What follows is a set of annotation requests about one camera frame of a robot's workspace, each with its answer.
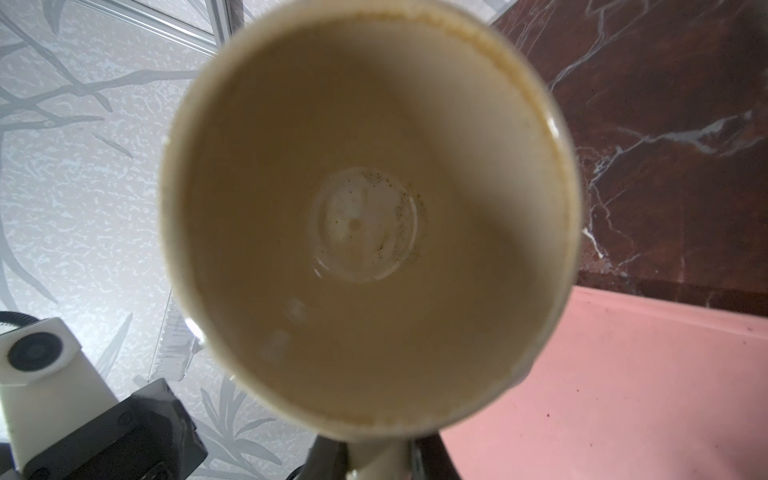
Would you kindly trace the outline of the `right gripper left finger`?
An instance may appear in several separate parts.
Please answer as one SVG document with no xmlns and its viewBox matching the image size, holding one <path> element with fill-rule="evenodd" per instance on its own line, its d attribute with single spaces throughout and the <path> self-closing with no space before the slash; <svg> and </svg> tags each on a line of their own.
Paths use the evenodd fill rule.
<svg viewBox="0 0 768 480">
<path fill-rule="evenodd" d="M 345 480 L 347 472 L 347 444 L 317 436 L 305 463 L 296 469 L 296 479 Z"/>
</svg>

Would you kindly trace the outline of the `pink tray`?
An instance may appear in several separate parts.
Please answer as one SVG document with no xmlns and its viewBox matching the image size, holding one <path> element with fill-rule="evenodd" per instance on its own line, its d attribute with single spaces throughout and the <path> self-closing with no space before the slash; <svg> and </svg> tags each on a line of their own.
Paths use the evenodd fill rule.
<svg viewBox="0 0 768 480">
<path fill-rule="evenodd" d="M 443 438 L 466 479 L 763 479 L 767 322 L 577 287 L 526 379 Z"/>
</svg>

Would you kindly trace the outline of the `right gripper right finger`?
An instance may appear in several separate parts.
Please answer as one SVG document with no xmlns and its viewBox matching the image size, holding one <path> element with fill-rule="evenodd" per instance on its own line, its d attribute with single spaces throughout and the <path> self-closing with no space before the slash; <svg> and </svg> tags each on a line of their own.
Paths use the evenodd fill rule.
<svg viewBox="0 0 768 480">
<path fill-rule="evenodd" d="M 461 480 L 439 433 L 410 442 L 412 480 Z"/>
</svg>

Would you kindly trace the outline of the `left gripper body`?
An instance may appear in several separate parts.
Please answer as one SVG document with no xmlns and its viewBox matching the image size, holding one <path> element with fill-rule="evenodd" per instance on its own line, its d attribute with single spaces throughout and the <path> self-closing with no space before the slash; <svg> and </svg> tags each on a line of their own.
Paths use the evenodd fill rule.
<svg viewBox="0 0 768 480">
<path fill-rule="evenodd" d="M 23 477 L 186 479 L 206 458 L 194 421 L 158 379 L 37 454 Z"/>
</svg>

